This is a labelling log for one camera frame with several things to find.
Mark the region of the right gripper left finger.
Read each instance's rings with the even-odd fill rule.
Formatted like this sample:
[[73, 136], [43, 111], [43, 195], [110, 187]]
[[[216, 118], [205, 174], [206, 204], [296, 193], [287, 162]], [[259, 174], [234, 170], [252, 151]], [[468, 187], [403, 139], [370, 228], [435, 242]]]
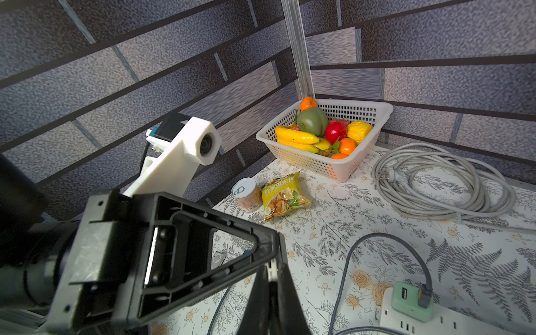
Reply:
[[267, 266], [256, 273], [254, 285], [236, 335], [267, 334], [269, 329], [269, 280]]

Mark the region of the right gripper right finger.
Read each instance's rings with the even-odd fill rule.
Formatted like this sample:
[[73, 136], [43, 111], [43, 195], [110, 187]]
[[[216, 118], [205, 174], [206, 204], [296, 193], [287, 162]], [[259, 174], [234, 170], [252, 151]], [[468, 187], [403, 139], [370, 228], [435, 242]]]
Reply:
[[278, 310], [281, 334], [311, 334], [289, 267], [285, 263], [278, 270]]

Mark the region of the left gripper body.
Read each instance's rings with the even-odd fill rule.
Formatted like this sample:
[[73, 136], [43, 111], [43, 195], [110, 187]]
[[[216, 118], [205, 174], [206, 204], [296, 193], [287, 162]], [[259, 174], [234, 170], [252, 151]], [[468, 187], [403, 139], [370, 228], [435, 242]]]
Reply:
[[45, 323], [48, 332], [80, 334], [99, 325], [122, 332], [142, 327], [128, 317], [128, 278], [141, 250], [141, 211], [141, 195], [124, 195], [117, 188], [90, 195]]

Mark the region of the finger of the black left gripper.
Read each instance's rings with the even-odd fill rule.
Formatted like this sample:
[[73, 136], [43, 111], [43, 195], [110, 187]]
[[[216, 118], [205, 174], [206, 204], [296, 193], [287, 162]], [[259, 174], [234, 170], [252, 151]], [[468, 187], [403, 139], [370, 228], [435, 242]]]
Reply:
[[[166, 193], [142, 196], [139, 260], [129, 276], [128, 317], [146, 325], [189, 307], [267, 266], [269, 327], [280, 327], [278, 270], [285, 263], [285, 238], [276, 230]], [[211, 269], [214, 236], [226, 233], [248, 242], [247, 252]]]

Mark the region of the green charger plug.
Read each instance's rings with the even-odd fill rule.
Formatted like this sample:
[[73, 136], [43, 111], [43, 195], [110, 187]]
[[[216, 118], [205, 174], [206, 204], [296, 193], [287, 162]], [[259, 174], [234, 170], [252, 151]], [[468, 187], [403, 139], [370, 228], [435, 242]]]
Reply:
[[433, 295], [425, 285], [418, 287], [404, 282], [396, 282], [392, 294], [395, 311], [426, 323], [433, 318]]

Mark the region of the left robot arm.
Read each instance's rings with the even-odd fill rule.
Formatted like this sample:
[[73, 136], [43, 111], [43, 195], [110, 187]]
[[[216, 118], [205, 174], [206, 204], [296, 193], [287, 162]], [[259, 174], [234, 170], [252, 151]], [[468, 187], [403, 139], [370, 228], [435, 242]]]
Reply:
[[47, 329], [133, 329], [255, 274], [240, 334], [289, 334], [295, 302], [276, 230], [168, 193], [90, 195], [79, 221], [1, 159], [1, 308], [46, 308]]

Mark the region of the grey mp3 player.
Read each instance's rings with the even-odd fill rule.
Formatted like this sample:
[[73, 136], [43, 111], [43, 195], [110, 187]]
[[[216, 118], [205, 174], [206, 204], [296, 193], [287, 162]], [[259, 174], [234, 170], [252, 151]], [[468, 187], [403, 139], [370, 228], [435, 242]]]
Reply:
[[212, 256], [211, 269], [216, 269], [222, 266], [227, 260], [227, 253], [216, 251]]

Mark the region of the pull-tab food can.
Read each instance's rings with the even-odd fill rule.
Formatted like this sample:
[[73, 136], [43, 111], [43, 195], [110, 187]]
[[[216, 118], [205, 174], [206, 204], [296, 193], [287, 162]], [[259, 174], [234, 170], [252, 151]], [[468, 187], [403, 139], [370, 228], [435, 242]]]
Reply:
[[232, 188], [232, 195], [239, 207], [246, 212], [255, 212], [262, 205], [261, 189], [251, 177], [238, 181]]

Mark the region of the yellow corn chips bag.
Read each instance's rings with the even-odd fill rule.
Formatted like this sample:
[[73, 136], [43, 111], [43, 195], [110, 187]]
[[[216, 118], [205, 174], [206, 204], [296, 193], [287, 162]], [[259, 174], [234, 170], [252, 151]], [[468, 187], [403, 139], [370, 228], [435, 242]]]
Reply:
[[300, 186], [300, 172], [288, 174], [265, 184], [261, 189], [265, 221], [286, 214], [311, 204]]

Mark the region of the white power strip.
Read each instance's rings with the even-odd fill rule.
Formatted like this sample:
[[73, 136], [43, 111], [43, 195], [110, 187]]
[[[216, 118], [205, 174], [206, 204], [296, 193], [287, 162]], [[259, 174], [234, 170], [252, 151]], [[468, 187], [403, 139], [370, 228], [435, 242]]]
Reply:
[[467, 335], [507, 335], [512, 334], [504, 329], [495, 327], [466, 315], [452, 311], [440, 305], [434, 306], [433, 318], [424, 323], [392, 308], [393, 288], [385, 291], [382, 301], [380, 326], [398, 331], [402, 334], [467, 334]]

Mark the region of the yellow plastic banana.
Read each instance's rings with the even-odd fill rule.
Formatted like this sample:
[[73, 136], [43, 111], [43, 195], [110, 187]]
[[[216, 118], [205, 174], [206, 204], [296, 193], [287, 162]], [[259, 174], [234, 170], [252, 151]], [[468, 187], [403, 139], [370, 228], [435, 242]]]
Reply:
[[276, 142], [282, 145], [321, 156], [329, 156], [332, 153], [332, 145], [314, 134], [282, 126], [276, 127], [275, 134]]

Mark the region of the green plastic mango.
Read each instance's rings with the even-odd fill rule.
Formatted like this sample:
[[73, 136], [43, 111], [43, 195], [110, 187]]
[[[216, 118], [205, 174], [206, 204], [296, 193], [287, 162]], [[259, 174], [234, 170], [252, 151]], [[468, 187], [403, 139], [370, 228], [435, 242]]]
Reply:
[[325, 135], [328, 124], [327, 115], [319, 107], [310, 107], [297, 115], [297, 126], [300, 131], [311, 133], [317, 137]]

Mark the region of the orange plastic tangerine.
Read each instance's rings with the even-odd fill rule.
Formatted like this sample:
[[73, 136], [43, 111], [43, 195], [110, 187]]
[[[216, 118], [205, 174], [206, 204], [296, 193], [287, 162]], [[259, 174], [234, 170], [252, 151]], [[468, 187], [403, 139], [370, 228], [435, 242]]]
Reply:
[[313, 98], [307, 96], [300, 103], [300, 111], [304, 112], [305, 110], [308, 110], [309, 108], [317, 107], [317, 106], [318, 106], [317, 102]]

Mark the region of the yellow plastic corn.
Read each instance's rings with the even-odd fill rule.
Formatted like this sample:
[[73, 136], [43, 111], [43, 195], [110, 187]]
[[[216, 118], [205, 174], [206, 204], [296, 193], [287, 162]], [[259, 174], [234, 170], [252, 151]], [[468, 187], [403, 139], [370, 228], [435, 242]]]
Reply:
[[359, 145], [367, 135], [372, 131], [371, 124], [367, 124], [363, 121], [354, 121], [347, 127], [347, 137], [352, 139], [356, 145]]

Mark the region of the white plastic fruit basket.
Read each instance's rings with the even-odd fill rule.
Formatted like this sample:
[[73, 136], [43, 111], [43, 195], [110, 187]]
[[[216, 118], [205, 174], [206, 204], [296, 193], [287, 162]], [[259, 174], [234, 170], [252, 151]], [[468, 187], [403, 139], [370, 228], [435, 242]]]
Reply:
[[344, 182], [371, 151], [393, 110], [383, 102], [306, 98], [284, 108], [256, 139], [282, 161]]

